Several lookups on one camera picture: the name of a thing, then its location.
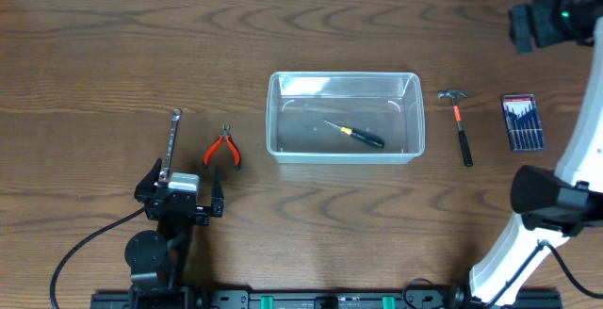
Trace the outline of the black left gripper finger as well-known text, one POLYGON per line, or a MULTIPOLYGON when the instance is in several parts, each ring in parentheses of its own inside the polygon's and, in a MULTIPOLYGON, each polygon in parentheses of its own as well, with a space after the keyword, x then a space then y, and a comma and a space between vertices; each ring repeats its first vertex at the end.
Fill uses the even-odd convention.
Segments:
POLYGON ((223 206, 224 195, 221 186, 220 168, 216 167, 214 172, 213 186, 211 190, 211 205, 223 206))
POLYGON ((150 171, 136 185, 134 197, 139 203, 147 203, 148 198, 156 192, 155 183, 161 173, 162 159, 158 158, 150 171))

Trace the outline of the claw hammer orange black handle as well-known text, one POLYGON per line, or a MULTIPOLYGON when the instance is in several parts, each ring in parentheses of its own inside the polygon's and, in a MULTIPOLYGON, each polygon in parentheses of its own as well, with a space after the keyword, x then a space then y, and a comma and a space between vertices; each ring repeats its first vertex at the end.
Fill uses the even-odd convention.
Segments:
POLYGON ((450 101, 451 101, 454 119, 457 123, 458 137, 459 137, 464 165, 466 167, 470 168, 473 166, 473 159, 472 159, 471 151, 469 148, 467 136, 465 133, 461 111, 458 106, 458 98, 459 97, 468 98, 469 94, 466 91, 461 90, 461 89, 446 89, 446 90, 439 90, 437 92, 437 97, 439 99, 450 99, 450 101))

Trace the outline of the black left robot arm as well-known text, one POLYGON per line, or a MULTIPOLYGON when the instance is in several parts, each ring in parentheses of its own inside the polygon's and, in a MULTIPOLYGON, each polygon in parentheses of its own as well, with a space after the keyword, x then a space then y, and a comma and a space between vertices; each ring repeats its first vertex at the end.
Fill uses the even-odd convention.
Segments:
POLYGON ((131 269, 128 291, 132 308, 208 308, 207 292, 182 281, 193 229, 207 226, 224 210, 220 170, 215 170, 211 204, 198 205, 200 177, 173 173, 160 178, 158 159, 135 188, 135 199, 143 204, 148 220, 157 228, 134 235, 127 243, 124 258, 131 269))

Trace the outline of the black yellow screwdriver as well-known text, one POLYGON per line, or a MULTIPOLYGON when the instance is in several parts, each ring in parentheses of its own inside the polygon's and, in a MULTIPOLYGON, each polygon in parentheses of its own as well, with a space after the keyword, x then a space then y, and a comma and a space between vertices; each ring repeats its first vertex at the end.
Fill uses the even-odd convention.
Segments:
POLYGON ((348 127, 336 122, 331 122, 326 119, 322 119, 322 121, 330 125, 337 132, 344 134, 346 137, 362 142, 369 147, 383 149, 385 146, 385 141, 382 138, 371 133, 361 131, 354 127, 348 127))

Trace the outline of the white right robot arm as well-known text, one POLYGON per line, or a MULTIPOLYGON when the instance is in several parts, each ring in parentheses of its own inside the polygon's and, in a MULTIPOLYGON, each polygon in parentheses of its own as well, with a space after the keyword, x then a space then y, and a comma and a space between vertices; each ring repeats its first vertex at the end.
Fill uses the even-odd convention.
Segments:
POLYGON ((523 166, 511 188, 513 214, 489 253, 451 288, 446 308, 553 308, 556 292, 520 288, 548 255, 602 223, 602 0, 534 0, 509 12, 520 54, 565 41, 594 50, 579 117, 554 171, 523 166))

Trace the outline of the blue precision screwdriver set case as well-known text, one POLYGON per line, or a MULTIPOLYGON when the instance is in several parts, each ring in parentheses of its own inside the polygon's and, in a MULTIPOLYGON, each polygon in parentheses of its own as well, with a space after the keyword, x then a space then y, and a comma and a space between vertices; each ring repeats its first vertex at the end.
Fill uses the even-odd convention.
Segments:
POLYGON ((541 152, 545 137, 533 94, 505 95, 501 108, 510 149, 514 153, 541 152))

